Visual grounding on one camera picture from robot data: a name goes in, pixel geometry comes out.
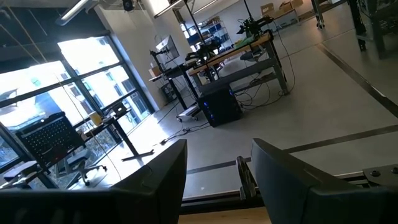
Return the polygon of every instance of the chair backrest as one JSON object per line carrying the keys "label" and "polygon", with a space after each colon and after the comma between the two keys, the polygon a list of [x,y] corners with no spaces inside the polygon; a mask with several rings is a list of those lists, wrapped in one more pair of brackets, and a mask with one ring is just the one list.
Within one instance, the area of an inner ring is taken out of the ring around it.
{"label": "chair backrest", "polygon": [[56,113],[16,132],[16,136],[43,170],[65,158],[84,141],[64,112]]}
{"label": "chair backrest", "polygon": [[272,13],[274,13],[274,3],[269,3],[265,6],[261,6],[262,16],[269,16]]}

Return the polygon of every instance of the caster wheel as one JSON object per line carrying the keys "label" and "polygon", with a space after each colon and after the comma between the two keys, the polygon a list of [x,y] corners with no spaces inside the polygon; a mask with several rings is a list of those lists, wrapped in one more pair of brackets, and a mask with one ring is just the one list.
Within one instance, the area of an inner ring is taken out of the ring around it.
{"label": "caster wheel", "polygon": [[325,28],[325,25],[324,25],[324,24],[320,24],[320,23],[318,22],[318,23],[317,23],[317,28],[323,29],[323,28]]}

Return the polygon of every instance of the black computer tower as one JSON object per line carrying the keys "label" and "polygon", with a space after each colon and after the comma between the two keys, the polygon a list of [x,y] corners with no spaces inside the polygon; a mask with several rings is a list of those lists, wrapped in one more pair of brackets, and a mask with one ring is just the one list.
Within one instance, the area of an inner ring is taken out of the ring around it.
{"label": "black computer tower", "polygon": [[236,121],[242,115],[241,107],[230,87],[202,94],[198,104],[212,127]]}

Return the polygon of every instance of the concrete floor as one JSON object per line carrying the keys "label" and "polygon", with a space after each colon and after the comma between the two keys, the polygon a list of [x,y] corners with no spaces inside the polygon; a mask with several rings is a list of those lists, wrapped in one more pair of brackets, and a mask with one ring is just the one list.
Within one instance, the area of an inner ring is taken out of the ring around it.
{"label": "concrete floor", "polygon": [[[292,67],[280,39],[275,38],[275,46],[289,88],[295,83],[289,96],[267,107],[246,110],[239,121],[181,137],[188,140],[188,170],[208,167],[204,172],[187,175],[184,197],[238,190],[240,183],[235,166],[211,168],[215,164],[234,161],[238,156],[250,157],[252,138],[261,138],[276,147],[288,149],[398,124],[395,116],[345,74],[316,45],[323,43],[395,103],[398,103],[398,78],[394,76],[397,74],[398,58],[393,56],[380,61],[372,44],[368,44],[368,52],[359,51],[347,4],[324,13],[324,17],[325,30],[318,30],[316,20],[310,19],[301,26],[292,26],[280,32],[290,54]],[[222,70],[221,75],[227,75],[244,66],[246,65],[239,60],[232,60]],[[274,80],[268,86],[270,101],[278,98],[278,83]],[[256,90],[257,88],[253,88],[248,93],[253,96]],[[268,94],[267,85],[261,86],[254,104],[265,102]],[[189,96],[185,100],[189,103],[193,101]],[[177,122],[175,115],[182,110],[177,105],[158,124],[171,107],[173,105],[168,105],[156,112],[132,132],[131,141],[139,152],[155,149],[158,154],[178,138],[165,146],[153,146],[154,144],[173,135],[182,127],[206,123],[203,114],[199,114],[199,121]],[[397,143],[398,133],[390,133],[296,152],[293,155],[331,174],[341,174],[395,163],[398,159]],[[118,162],[128,155],[129,150],[122,145],[103,162],[112,166],[109,161],[111,159],[124,178],[152,158],[144,158],[141,164],[137,161]],[[108,171],[105,175],[105,178],[99,180],[99,187],[109,187],[119,180],[114,171]]]}

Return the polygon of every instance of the computer monitor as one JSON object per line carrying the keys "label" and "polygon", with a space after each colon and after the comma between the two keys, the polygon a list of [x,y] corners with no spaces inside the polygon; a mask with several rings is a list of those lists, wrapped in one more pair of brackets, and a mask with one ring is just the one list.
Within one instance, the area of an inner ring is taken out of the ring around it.
{"label": "computer monitor", "polygon": [[156,46],[156,49],[158,50],[158,52],[166,49],[169,51],[162,56],[165,63],[169,63],[180,56],[171,35],[162,40],[161,43]]}

